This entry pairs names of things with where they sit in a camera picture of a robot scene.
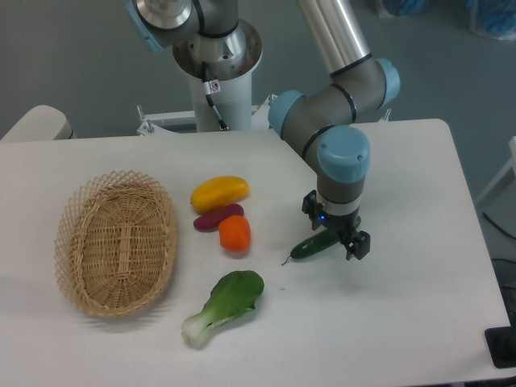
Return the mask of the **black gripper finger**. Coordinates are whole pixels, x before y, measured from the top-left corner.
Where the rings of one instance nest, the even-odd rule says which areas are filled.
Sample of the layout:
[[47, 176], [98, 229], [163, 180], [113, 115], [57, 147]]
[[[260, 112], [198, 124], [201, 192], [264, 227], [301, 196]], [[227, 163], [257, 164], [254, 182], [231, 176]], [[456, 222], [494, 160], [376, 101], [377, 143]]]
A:
[[340, 242], [346, 249], [346, 260], [355, 257], [362, 260], [370, 252], [370, 234], [354, 230], [340, 236]]
[[318, 202], [317, 191], [310, 191], [302, 201], [302, 212], [307, 214], [313, 231], [317, 230], [323, 221], [323, 204]]

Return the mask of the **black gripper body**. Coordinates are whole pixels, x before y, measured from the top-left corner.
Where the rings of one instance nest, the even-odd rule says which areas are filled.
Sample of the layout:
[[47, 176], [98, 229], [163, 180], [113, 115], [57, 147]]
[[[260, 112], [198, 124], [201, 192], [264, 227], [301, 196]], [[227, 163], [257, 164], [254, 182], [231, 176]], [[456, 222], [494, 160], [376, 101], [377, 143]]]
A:
[[336, 204], [316, 200], [313, 208], [313, 230], [324, 227], [337, 234], [341, 242], [361, 240], [359, 226], [360, 203]]

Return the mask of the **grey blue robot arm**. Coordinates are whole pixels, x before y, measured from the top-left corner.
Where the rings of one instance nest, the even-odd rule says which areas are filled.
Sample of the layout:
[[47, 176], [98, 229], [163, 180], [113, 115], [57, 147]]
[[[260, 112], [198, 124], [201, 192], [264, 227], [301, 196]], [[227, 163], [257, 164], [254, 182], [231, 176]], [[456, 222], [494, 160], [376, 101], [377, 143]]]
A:
[[[331, 231], [348, 258], [361, 259], [370, 250], [369, 234], [357, 226], [370, 145], [354, 122], [395, 98], [400, 78], [389, 61], [372, 56], [349, 2], [298, 5], [331, 83], [311, 97], [280, 94], [269, 104], [268, 122], [316, 174], [302, 211], [313, 227]], [[130, 1], [126, 10], [150, 50], [172, 49], [189, 80], [198, 131], [251, 127], [252, 72], [263, 48], [237, 2]]]

